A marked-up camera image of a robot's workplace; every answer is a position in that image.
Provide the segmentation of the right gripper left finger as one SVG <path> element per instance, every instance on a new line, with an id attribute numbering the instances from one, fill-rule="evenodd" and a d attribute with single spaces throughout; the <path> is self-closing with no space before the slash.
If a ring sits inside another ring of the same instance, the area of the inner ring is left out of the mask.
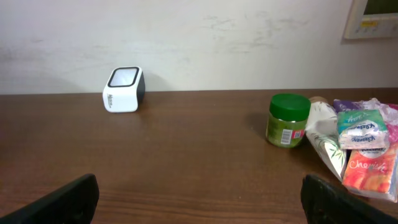
<path id="1" fill-rule="evenodd" d="M 96 176 L 85 174 L 46 196 L 1 217 L 1 224 L 90 224 L 100 192 Z"/>

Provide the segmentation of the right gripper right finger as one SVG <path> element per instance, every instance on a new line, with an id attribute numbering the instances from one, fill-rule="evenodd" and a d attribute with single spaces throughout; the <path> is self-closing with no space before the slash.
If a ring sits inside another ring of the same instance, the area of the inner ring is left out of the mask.
<path id="1" fill-rule="evenodd" d="M 397 219 L 315 175 L 302 181 L 300 199 L 308 224 L 397 224 Z"/>

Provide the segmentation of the orange tissue pack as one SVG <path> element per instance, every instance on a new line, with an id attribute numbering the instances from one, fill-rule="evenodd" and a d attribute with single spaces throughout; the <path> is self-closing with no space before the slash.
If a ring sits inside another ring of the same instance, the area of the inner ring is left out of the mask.
<path id="1" fill-rule="evenodd" d="M 360 194 L 396 194 L 397 143 L 389 148 L 351 151 L 343 185 Z"/>

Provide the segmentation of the white green tube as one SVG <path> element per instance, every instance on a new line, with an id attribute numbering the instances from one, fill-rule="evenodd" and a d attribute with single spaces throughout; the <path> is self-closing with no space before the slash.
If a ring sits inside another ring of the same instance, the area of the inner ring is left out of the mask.
<path id="1" fill-rule="evenodd" d="M 337 113 L 323 97 L 311 97 L 310 102 L 306 137 L 327 168 L 342 182 L 348 156 L 338 143 Z"/>

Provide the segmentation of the small teal tissue pack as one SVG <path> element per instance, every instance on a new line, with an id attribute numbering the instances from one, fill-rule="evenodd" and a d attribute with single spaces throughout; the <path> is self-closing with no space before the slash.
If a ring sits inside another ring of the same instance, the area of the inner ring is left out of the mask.
<path id="1" fill-rule="evenodd" d="M 341 149 L 389 147 L 389 130 L 378 110 L 341 111 L 337 117 L 338 143 Z"/>

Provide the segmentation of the green lid jar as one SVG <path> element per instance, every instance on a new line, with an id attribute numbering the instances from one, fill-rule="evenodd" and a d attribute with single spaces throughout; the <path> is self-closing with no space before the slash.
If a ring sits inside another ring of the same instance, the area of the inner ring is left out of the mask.
<path id="1" fill-rule="evenodd" d="M 305 134 L 311 102 L 302 95 L 280 93 L 271 98 L 266 128 L 267 140 L 278 147 L 298 146 Z"/>

